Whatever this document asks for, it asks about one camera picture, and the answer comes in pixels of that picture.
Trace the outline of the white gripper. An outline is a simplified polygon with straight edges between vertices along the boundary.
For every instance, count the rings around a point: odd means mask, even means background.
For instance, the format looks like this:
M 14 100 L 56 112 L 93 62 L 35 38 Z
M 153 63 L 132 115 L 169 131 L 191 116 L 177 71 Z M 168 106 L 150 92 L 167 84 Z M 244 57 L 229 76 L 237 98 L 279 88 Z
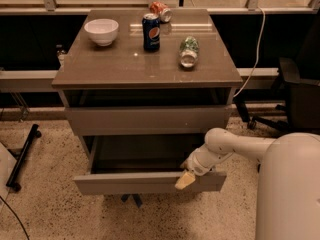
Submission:
M 217 164 L 224 162 L 230 154 L 228 152 L 211 150 L 206 144 L 196 148 L 188 158 L 180 165 L 181 169 L 186 169 L 179 177 L 175 188 L 183 190 L 193 184 L 196 176 L 203 176 L 213 169 Z

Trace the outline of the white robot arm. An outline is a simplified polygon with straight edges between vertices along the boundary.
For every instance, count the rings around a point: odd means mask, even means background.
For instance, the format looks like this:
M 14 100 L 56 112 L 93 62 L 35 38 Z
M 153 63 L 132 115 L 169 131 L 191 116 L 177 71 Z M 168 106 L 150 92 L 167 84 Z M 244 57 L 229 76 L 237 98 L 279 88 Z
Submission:
M 175 187 L 186 188 L 234 154 L 260 163 L 255 240 L 320 240 L 320 136 L 248 137 L 213 128 L 181 164 Z

